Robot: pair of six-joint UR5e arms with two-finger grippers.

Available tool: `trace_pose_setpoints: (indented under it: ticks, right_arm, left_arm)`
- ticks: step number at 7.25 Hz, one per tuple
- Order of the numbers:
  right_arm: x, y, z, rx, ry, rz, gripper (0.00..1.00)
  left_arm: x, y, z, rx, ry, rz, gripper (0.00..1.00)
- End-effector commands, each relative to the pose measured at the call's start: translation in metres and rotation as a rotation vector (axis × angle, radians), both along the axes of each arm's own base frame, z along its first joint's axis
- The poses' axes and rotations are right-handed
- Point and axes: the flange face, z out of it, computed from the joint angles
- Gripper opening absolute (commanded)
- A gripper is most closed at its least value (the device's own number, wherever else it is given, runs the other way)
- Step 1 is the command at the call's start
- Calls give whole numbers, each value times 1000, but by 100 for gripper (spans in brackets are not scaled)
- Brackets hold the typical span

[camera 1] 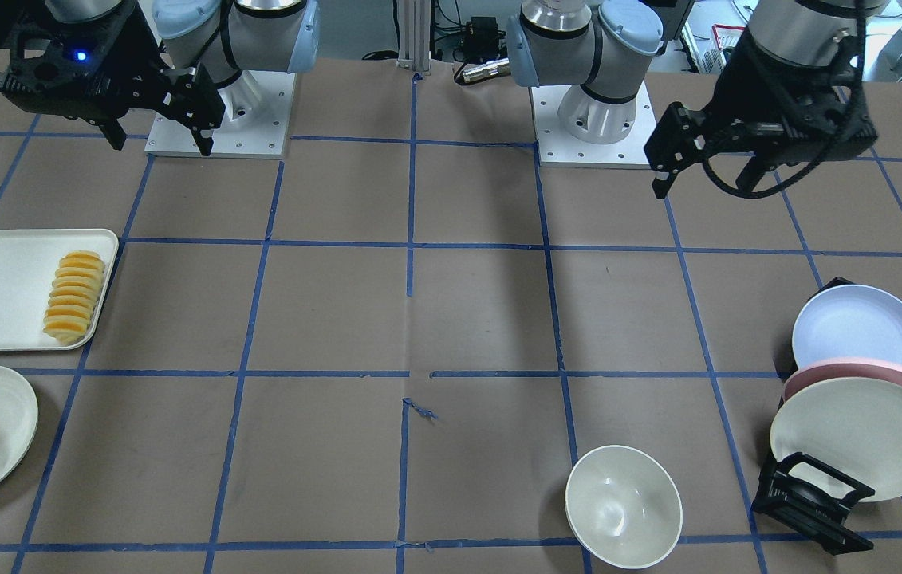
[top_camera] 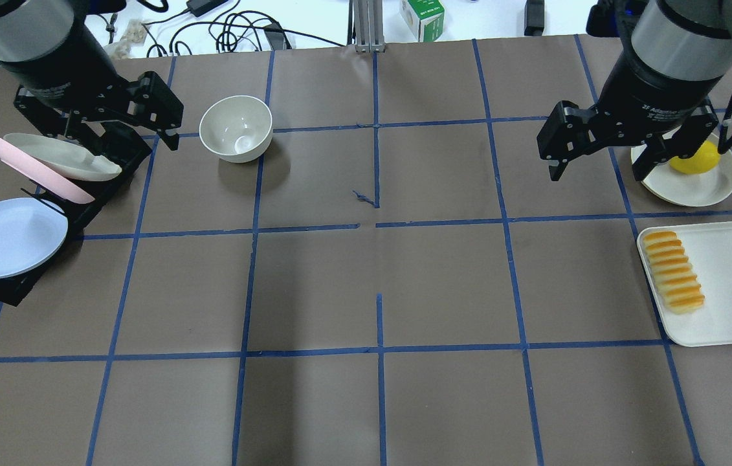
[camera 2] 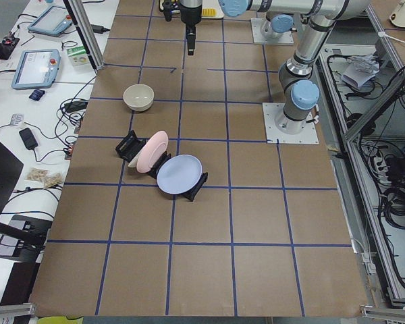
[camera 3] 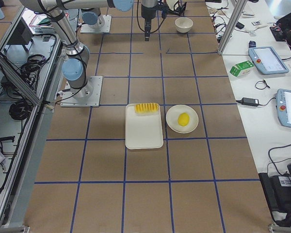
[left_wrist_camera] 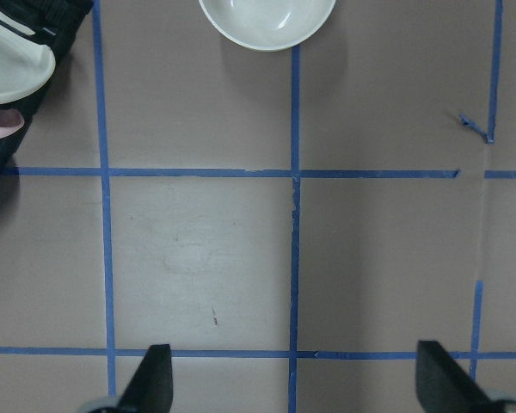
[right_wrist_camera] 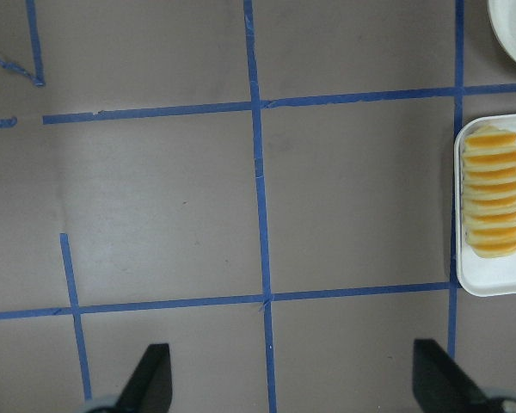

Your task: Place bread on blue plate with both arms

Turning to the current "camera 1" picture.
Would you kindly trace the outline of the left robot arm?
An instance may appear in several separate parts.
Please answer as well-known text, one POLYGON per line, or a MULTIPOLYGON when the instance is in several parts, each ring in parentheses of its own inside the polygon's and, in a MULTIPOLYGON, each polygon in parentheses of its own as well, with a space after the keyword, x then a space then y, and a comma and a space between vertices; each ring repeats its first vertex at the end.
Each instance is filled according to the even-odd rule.
MULTIPOLYGON (((718 189, 767 199, 825 161, 855 159, 878 134, 863 89, 867 22, 884 1, 761 1, 700 110, 670 103, 644 145, 665 199, 695 164, 718 189)), ((514 80, 567 86, 559 117, 575 138, 612 144, 662 48, 640 1, 524 1, 506 33, 514 80)))

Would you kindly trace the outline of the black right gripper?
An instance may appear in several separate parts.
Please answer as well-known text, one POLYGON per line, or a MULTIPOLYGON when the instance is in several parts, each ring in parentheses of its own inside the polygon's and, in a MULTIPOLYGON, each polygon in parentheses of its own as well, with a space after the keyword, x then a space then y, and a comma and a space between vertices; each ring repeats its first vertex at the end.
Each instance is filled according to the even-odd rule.
POLYGON ((136 1, 0 1, 0 94, 34 114, 83 120, 121 151, 130 110, 186 128, 211 156, 225 105, 202 63, 174 68, 136 1))

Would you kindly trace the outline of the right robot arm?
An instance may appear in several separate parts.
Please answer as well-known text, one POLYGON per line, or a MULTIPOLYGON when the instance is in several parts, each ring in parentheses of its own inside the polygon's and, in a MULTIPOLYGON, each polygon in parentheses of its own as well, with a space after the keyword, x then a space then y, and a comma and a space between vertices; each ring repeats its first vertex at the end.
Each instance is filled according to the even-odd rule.
POLYGON ((264 112, 254 73, 308 72, 316 1, 0 1, 0 94, 33 114, 81 120, 120 150, 121 120, 152 110, 209 156, 214 135, 264 112))

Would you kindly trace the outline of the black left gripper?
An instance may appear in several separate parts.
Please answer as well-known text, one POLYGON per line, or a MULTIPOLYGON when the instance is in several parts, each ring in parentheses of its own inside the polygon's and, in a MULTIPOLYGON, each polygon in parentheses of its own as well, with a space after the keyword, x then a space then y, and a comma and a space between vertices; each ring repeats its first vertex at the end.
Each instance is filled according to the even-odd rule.
POLYGON ((826 161, 855 159, 878 138, 852 66, 858 37, 837 44, 833 61, 811 69, 766 54, 744 33, 701 110, 670 103, 644 146, 665 200, 677 175, 699 164, 718 189, 767 199, 826 161))

